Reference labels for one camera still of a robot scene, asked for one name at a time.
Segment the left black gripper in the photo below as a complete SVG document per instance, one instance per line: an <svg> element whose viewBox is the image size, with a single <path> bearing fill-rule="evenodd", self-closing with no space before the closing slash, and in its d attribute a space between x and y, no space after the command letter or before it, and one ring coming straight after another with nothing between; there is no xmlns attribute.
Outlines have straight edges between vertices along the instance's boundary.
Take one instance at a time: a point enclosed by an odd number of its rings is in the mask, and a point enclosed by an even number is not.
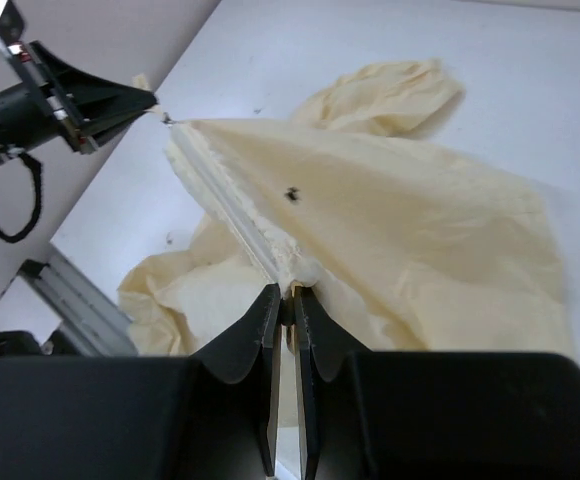
<svg viewBox="0 0 580 480"><path fill-rule="evenodd" d="M55 137L91 154L155 106L147 90L88 74L40 41L0 40L21 83L0 92L0 154L19 155Z"/></svg>

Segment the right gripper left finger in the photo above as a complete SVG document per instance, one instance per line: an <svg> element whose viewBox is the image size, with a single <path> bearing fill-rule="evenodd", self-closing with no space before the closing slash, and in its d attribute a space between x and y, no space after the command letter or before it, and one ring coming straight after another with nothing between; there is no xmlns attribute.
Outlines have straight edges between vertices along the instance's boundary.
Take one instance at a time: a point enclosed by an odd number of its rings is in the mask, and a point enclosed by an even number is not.
<svg viewBox="0 0 580 480"><path fill-rule="evenodd" d="M275 473L281 293L267 285L246 313L193 355L192 476L268 478Z"/></svg>

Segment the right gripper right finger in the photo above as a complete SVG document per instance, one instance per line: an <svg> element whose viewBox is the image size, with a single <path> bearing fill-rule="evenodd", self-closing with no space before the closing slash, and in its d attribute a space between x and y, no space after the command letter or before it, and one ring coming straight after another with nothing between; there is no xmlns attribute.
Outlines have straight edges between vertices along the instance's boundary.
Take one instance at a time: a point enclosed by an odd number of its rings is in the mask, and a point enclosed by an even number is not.
<svg viewBox="0 0 580 480"><path fill-rule="evenodd" d="M360 479L362 440L350 355L368 349L308 287L293 294L293 341L303 479Z"/></svg>

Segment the cream yellow hooded jacket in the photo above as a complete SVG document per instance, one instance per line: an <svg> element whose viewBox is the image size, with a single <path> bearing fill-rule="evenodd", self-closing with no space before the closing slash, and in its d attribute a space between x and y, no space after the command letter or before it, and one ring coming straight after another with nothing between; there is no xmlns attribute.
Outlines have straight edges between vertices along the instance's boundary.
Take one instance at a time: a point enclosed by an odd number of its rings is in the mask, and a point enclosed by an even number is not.
<svg viewBox="0 0 580 480"><path fill-rule="evenodd" d="M165 150L205 215L118 289L148 355L190 354L267 284L314 290L366 346L576 353L563 262L520 177L409 133L462 87L436 59L376 63L289 120L174 124Z"/></svg>

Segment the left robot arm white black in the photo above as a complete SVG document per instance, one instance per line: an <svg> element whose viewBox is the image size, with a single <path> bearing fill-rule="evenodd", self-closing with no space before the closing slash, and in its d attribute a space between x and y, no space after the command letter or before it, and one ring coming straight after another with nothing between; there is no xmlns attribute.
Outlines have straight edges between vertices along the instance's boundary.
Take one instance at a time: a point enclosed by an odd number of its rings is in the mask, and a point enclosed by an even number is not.
<svg viewBox="0 0 580 480"><path fill-rule="evenodd" d="M6 59L21 82L0 91L0 166L55 138L89 155L157 104L154 93L83 72L39 41L15 43Z"/></svg>

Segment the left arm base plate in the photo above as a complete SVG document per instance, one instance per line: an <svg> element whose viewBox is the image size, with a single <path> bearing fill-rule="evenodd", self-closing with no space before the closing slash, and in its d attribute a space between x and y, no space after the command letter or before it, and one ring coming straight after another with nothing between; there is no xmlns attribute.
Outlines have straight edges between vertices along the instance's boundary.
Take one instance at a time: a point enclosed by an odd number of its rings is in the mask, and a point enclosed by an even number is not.
<svg viewBox="0 0 580 480"><path fill-rule="evenodd" d="M4 356L80 356L79 350L60 331L54 331L48 340L39 343L28 331L0 332L0 357Z"/></svg>

